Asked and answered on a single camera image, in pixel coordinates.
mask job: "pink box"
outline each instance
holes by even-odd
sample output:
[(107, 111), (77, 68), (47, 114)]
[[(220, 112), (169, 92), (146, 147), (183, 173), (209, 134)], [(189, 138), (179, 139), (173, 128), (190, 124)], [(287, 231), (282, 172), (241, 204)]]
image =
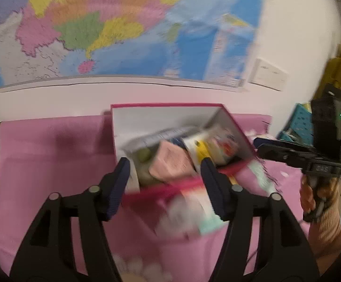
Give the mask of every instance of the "pink box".
[[(235, 175), (255, 156), (253, 145), (223, 104), (172, 103), (172, 104), (114, 104), (111, 106), (115, 157), (118, 160), (127, 154), (122, 147), (131, 139), (142, 137), (174, 127), (198, 126), (209, 128), (220, 124), (229, 128), (240, 145), (238, 155), (241, 161), (220, 169), (227, 175)], [(124, 204), (137, 201), (152, 201), (171, 198), (181, 190), (203, 186), (200, 175), (187, 177), (169, 185), (159, 184), (141, 189), (127, 186)]]

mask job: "human hand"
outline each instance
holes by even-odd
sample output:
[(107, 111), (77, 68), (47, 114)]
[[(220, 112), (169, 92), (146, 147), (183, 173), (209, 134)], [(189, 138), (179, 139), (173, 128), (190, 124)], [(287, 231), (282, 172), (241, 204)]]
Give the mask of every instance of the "human hand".
[[(326, 206), (330, 206), (335, 201), (337, 201), (339, 195), (337, 178), (331, 178), (328, 185), (319, 188), (317, 191), (317, 195), (319, 198), (327, 199)], [(307, 177), (305, 175), (303, 175), (301, 179), (300, 202), (301, 207), (306, 214), (309, 214), (316, 208), (313, 189), (309, 186), (307, 182)]]

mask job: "blue plastic crate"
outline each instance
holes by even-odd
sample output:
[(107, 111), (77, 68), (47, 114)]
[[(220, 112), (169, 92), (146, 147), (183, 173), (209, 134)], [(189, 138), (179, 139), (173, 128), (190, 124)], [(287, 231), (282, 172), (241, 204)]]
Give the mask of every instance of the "blue plastic crate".
[(297, 104), (292, 117), (287, 126), (279, 133), (278, 139), (285, 141), (293, 141), (287, 132), (293, 131), (297, 134), (303, 144), (313, 145), (313, 124), (311, 122), (311, 113), (304, 106)]

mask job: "pink bedsheet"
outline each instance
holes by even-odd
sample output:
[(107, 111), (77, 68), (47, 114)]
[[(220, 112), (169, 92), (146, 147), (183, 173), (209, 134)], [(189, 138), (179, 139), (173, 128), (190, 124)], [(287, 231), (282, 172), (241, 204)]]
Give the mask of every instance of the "pink bedsheet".
[[(269, 116), (237, 115), (243, 130), (267, 131)], [(32, 219), (51, 192), (78, 194), (113, 170), (115, 158), (110, 115), (61, 117), (2, 122), (0, 126), (0, 265), (10, 272), (15, 254)], [(277, 162), (265, 163), (277, 180), (277, 189), (298, 220), (300, 170)], [(243, 186), (255, 187), (255, 177), (246, 168), (237, 175)], [(225, 228), (182, 241), (159, 241), (137, 215), (121, 208), (104, 224), (118, 268), (141, 269), (170, 282), (203, 282), (209, 279), (225, 235)], [(73, 234), (78, 270), (85, 272), (78, 233)], [(253, 223), (250, 254), (258, 243), (258, 220)], [(146, 248), (144, 254), (139, 251)], [(254, 268), (255, 258), (247, 271)]]

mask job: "map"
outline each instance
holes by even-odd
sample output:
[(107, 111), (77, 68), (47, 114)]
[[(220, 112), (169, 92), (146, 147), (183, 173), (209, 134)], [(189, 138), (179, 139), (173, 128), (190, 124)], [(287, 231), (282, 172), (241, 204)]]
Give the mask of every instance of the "map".
[(141, 75), (237, 87), (263, 0), (0, 0), (0, 88)]

